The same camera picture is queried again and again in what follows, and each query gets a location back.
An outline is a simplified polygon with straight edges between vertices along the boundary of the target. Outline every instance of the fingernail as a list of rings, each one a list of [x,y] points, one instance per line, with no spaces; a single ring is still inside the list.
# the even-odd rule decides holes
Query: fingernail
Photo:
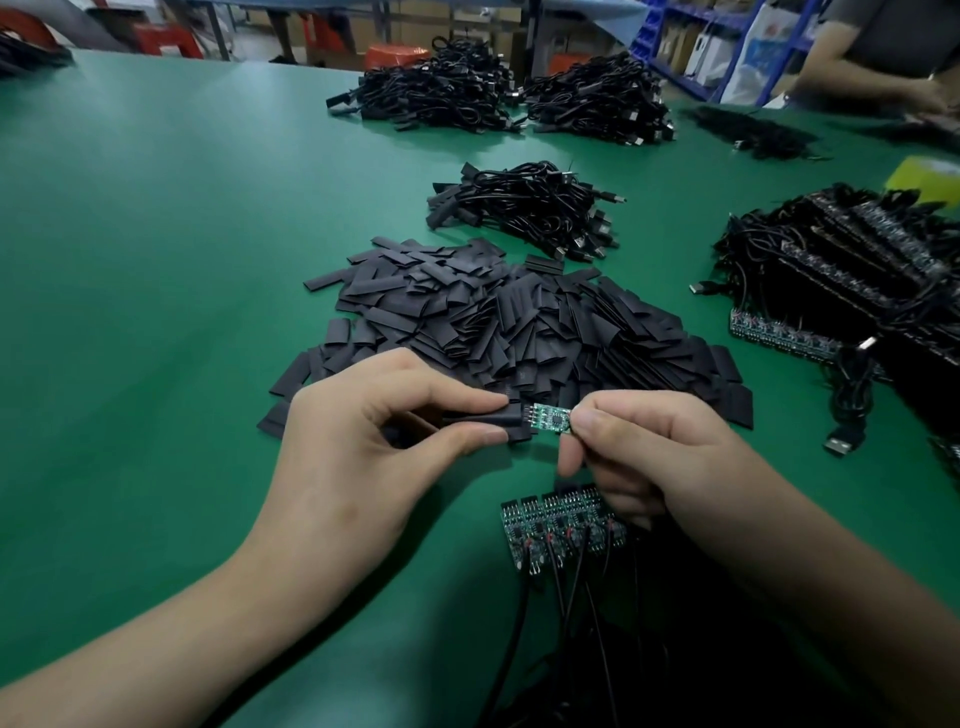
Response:
[[[590,434],[600,421],[600,412],[593,407],[574,407],[570,412],[570,423],[574,432]]]
[[[490,445],[503,445],[509,439],[510,438],[507,435],[507,430],[505,430],[503,427],[495,427],[490,425],[483,433],[484,447],[488,447]]]

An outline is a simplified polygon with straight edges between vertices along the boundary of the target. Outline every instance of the orange stool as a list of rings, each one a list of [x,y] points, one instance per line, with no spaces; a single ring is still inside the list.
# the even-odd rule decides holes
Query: orange stool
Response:
[[[0,31],[11,31],[23,38],[26,42],[38,45],[41,48],[54,50],[60,48],[47,26],[32,15],[25,12],[0,10]]]
[[[555,53],[550,59],[550,67],[547,69],[547,75],[553,76],[558,73],[568,71],[574,63],[583,63],[589,61],[593,56],[585,56],[582,53]]]
[[[303,21],[303,38],[307,48],[316,48],[321,51],[336,51],[346,53],[347,46],[340,40],[340,36],[333,32],[329,24],[319,15],[312,12],[305,13]]]
[[[430,51],[410,45],[392,45],[390,43],[372,43],[364,58],[364,67],[374,68],[394,65],[413,65],[417,61],[430,58]]]
[[[133,26],[133,31],[136,33],[136,39],[140,41],[140,48],[148,56],[162,56],[160,46],[175,45],[185,58],[201,61],[204,58],[204,54],[200,52],[200,46],[197,45],[190,31],[179,25],[137,23]]]

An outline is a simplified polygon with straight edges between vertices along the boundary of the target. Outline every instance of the white plastic bag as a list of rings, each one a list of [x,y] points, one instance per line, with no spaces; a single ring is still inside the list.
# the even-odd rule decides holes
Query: white plastic bag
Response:
[[[764,5],[754,18],[743,50],[736,60],[733,75],[724,89],[723,104],[750,106],[756,103],[760,92],[776,70],[786,51],[787,41],[800,16],[795,12]]]

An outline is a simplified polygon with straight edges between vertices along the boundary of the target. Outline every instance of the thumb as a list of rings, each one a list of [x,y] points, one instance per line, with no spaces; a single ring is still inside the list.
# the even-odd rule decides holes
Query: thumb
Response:
[[[661,488],[677,481],[687,446],[594,407],[570,413],[574,434],[598,455],[633,468]]]
[[[420,497],[454,461],[490,445],[507,442],[507,430],[482,423],[456,423],[444,427],[412,448],[398,453],[400,471],[415,497]]]

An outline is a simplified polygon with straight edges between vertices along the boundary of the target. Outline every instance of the green table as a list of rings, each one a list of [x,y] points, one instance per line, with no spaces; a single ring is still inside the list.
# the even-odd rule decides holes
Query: green table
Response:
[[[221,563],[262,502],[277,442],[267,389],[324,335],[336,292],[300,282],[371,237],[430,232],[425,198],[464,161],[551,159],[626,196],[600,267],[729,346],[755,393],[747,440],[861,537],[960,609],[960,504],[924,428],[879,387],[864,448],[821,443],[812,363],[732,340],[728,300],[691,296],[726,217],[836,181],[879,188],[902,157],[827,117],[784,114],[834,161],[756,161],[678,120],[624,148],[552,134],[395,133],[327,115],[351,74],[78,53],[0,85],[0,683],[153,606]],[[531,248],[490,238],[520,261]],[[343,628],[231,726],[447,725],[475,716],[516,576],[499,503],[546,491],[555,444],[458,465]],[[554,639],[535,595],[520,661]]]

